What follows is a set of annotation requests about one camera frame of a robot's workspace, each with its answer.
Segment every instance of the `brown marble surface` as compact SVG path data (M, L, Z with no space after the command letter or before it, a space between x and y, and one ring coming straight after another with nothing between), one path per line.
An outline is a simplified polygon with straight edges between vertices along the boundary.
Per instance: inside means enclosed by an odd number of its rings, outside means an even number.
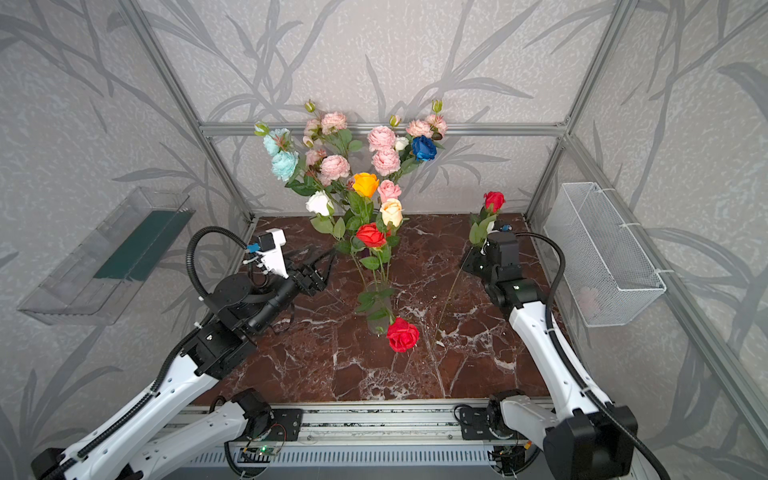
M458 263L468 246L468 215L411 215L400 230L390 280L396 315L414 323L419 341L407 353L395 353L385 336L369 333L365 317L355 314L362 290L354 263L339 256L330 285L312 298L299 296L296 316L285 333L268 332L257 353L197 399L230 398L248 387L268 402L333 402L364 399L484 398L520 388L530 396L547 389L520 337L488 300L476 277L461 272L438 331L437 324ZM527 230L519 214L502 214L497 224ZM285 230L285 250L333 245L305 217L262 218L257 232ZM548 292L544 272L529 238L521 239L525 275ZM275 329L288 327L289 313ZM435 343L435 335L445 347Z

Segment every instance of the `pink rose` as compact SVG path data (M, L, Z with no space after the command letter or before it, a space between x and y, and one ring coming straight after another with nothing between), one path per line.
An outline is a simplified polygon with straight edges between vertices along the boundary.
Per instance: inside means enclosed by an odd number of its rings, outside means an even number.
M320 120L316 118L310 118L310 120L306 122L306 127L304 127L304 136L311 138L312 134L317 133L318 128L320 128Z
M448 131L448 124L443 120L442 115L432 114L429 115L426 120L431 127L437 128L439 134L445 136L445 132Z
M316 150L310 150L306 152L306 165L312 166L316 164L317 162L321 161L323 158L325 158L327 155L326 151L322 148L318 148Z
M393 149L379 150L373 155L373 167L379 175L389 175L400 169L400 157Z
M368 134L370 151L392 150L395 144L395 132L389 127L376 127Z
M328 185L331 181L341 177L347 178L349 176L349 162L341 155L331 155L320 165L320 174L328 181Z
M411 134L411 137L427 137L432 138L432 127L423 120L414 120L408 124L406 131Z
M346 128L346 117L344 114L334 111L323 115L320 124L323 126L323 135L327 135L334 131L344 130Z
M396 199L401 193L402 190L400 190L400 187L395 185L395 182L391 180L384 180L381 185L379 185L379 195L382 197L382 204L389 200Z

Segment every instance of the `wallpaper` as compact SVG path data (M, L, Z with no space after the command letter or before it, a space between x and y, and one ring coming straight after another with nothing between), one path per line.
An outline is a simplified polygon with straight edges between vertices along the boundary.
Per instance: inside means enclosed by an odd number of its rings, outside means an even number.
M576 133L768 395L767 14L636 11Z
M246 224L117 10L94 0L0 4L0 478L101 424L156 375L202 316L184 270L190 235ZM46 326L16 310L136 186L196 210L113 326ZM201 243L211 286L230 265Z
M614 0L141 0L204 121L562 121ZM656 0L643 1L656 8Z
M559 186L580 181L587 179L564 152L531 219L534 231L543 233ZM557 257L543 243L537 248L551 280ZM663 296L625 326L592 329L584 326L567 286L558 288L557 303L592 378L632 409L638 435L671 478L768 478L768 458Z
M400 200L406 213L460 213L477 210L487 191L501 191L506 211L523 212L544 170L553 137L445 137L435 160L404 177ZM260 137L220 137L217 148L243 195L258 214L308 215L304 203L270 171ZM375 173L371 153L351 158L353 171Z

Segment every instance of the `red rose on table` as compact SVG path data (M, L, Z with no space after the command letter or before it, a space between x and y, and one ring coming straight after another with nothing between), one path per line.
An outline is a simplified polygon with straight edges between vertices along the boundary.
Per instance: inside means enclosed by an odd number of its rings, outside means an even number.
M384 237L384 233L379 232L379 229L376 228L375 223L368 223L367 225L360 227L357 230L355 237L358 237L360 241L366 245L366 247L370 248L383 247L386 243L386 237Z
M419 331L410 323L397 317L395 322L389 326L386 337L389 339L389 346L393 350L403 353L416 345L416 341L419 340Z
M504 194L502 192L488 192L485 195L485 209L495 214L504 204Z

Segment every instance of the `white basket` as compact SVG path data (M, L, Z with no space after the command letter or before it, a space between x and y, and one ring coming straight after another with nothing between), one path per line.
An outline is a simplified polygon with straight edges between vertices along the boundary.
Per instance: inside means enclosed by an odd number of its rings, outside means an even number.
M560 186L544 232L587 326L626 325L667 290L630 228L597 184Z

